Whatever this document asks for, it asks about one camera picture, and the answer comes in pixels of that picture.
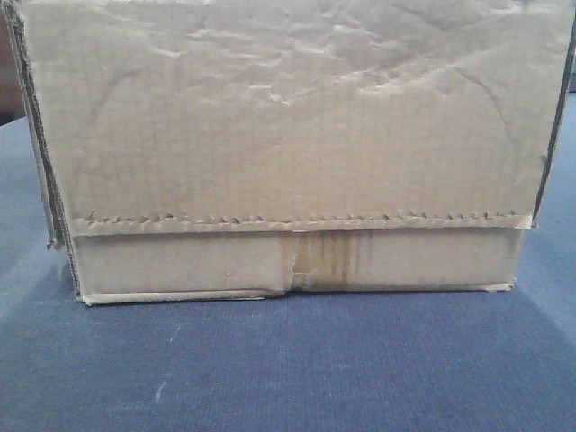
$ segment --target wrinkled cardboard surface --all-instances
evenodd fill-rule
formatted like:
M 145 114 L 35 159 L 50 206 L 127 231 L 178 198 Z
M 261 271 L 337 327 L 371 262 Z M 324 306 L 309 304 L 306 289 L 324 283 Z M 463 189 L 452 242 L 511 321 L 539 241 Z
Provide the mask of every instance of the wrinkled cardboard surface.
M 250 256 L 272 259 L 278 254 L 264 249 L 275 243 L 293 248 L 300 238 L 360 239 L 376 230 L 389 253 L 392 237 L 379 237 L 387 229 L 404 239 L 399 248 L 419 237 L 419 248 L 438 254 L 444 246 L 429 240 L 431 229 L 486 251 L 460 255 L 463 268 L 482 268 L 485 277 L 451 267 L 443 270 L 452 277 L 447 285 L 511 282 L 521 232 L 510 240 L 513 251 L 500 240 L 488 247 L 482 236 L 504 239 L 532 225 L 562 111 L 572 0 L 6 4 L 48 179 L 50 226 L 55 243 L 67 241 L 90 302 L 98 290 L 175 298 L 168 285 L 160 288 L 163 276 L 137 260 L 126 261 L 133 276 L 111 272 L 114 292 L 106 291 L 96 276 L 104 267 L 95 263 L 124 262 L 122 245 L 137 255 L 164 244 L 173 256 L 168 244 L 177 250 L 184 242 L 184 256 L 199 248 L 194 262 L 214 273 L 189 274 L 175 257 L 177 277 L 192 280 L 182 290 L 257 295 L 255 287 L 338 284 L 311 283 L 317 267 L 290 258 L 298 254 L 269 263 L 275 274 L 259 273 L 242 248 L 258 244 L 263 250 Z M 205 237 L 222 232 L 229 242 Z M 263 236 L 269 244 L 257 241 Z M 307 254 L 317 264 L 326 250 L 312 243 Z M 225 258 L 234 248 L 238 254 Z M 502 254 L 505 272 L 484 265 Z M 338 256 L 341 273 L 347 253 Z M 374 280 L 355 284 L 439 286 L 427 260 L 419 269 L 429 276 L 414 284 L 399 267 L 378 273 L 381 263 L 372 263 Z M 296 271 L 301 266 L 308 270 Z M 138 272 L 148 279 L 129 288 Z M 244 276 L 221 280 L 237 272 Z M 281 284 L 268 278 L 279 274 Z

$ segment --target corrugated cardboard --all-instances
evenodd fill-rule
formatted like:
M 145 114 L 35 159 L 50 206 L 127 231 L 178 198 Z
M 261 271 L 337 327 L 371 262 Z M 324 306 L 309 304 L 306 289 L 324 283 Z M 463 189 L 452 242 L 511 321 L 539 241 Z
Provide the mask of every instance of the corrugated cardboard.
M 4 7 L 86 302 L 512 283 L 572 0 Z

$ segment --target blue carpet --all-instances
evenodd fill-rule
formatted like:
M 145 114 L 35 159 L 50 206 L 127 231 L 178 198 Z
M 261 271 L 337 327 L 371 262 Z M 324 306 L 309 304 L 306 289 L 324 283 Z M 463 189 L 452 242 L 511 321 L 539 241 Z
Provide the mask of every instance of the blue carpet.
M 0 431 L 576 431 L 576 98 L 512 292 L 87 308 L 0 129 Z

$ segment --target blue fabric surface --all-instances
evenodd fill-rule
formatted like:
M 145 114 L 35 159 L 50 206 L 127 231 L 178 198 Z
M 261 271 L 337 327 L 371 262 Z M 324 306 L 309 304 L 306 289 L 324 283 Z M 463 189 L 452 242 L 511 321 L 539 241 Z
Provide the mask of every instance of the blue fabric surface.
M 77 303 L 0 129 L 0 431 L 576 430 L 576 99 L 512 292 Z

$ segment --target torn cardboard edge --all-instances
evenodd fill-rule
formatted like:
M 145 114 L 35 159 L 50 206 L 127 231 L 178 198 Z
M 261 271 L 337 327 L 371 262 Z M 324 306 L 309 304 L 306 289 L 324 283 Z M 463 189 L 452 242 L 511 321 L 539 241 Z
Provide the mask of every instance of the torn cardboard edge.
M 532 218 L 515 213 L 448 213 L 427 216 L 425 214 L 348 216 L 316 220 L 239 220 L 198 221 L 173 215 L 142 220 L 117 218 L 116 220 L 73 219 L 70 226 L 75 237 L 93 237 L 117 234 L 174 234 L 186 232 L 258 232 L 258 231 L 347 231 L 347 230 L 392 230 L 392 229 L 444 229 L 444 228 L 514 228 L 529 230 Z

